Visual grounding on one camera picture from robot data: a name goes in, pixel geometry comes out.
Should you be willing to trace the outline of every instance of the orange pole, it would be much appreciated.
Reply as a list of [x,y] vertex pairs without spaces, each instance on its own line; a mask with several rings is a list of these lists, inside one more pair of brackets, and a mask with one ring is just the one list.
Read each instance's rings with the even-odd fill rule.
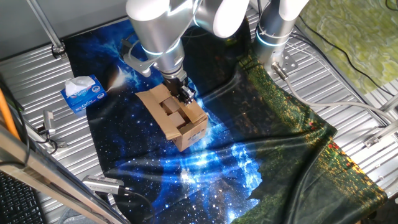
[[6,126],[7,126],[8,131],[15,138],[18,138],[18,140],[21,140],[19,138],[17,128],[15,127],[14,120],[12,118],[10,108],[8,107],[6,98],[4,97],[4,94],[2,93],[1,90],[0,90],[0,110],[1,110],[1,113],[2,113],[2,115],[4,117],[4,120],[6,122]]

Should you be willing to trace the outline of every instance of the open cardboard box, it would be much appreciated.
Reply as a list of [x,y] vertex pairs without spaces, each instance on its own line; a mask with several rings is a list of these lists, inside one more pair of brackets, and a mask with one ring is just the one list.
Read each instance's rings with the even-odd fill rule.
[[136,95],[181,152],[205,136],[208,117],[195,100],[184,105],[163,84]]

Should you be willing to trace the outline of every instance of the keyboard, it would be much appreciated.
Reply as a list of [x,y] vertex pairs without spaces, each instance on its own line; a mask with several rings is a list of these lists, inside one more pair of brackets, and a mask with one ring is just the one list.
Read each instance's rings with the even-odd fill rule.
[[37,192],[3,172],[0,172],[0,223],[46,223]]

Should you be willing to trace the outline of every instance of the white tissue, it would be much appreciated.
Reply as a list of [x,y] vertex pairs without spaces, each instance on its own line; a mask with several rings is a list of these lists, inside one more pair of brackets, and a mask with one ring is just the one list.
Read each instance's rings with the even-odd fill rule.
[[94,85],[95,82],[90,77],[76,77],[65,81],[65,92],[67,97]]

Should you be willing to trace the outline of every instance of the cardboard box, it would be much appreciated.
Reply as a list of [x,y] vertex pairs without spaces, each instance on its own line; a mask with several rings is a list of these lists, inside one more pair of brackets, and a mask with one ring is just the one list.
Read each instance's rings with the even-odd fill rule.
[[73,94],[72,96],[67,97],[65,89],[61,90],[61,95],[74,113],[85,109],[87,106],[92,105],[106,96],[106,91],[101,86],[95,75],[90,75],[90,77],[94,80],[95,84]]
[[[179,151],[182,152],[205,136],[208,117],[195,100],[190,105],[184,105],[172,97],[163,84],[136,95],[154,117],[166,139],[172,140]],[[171,100],[178,105],[178,109],[171,106],[174,105]]]

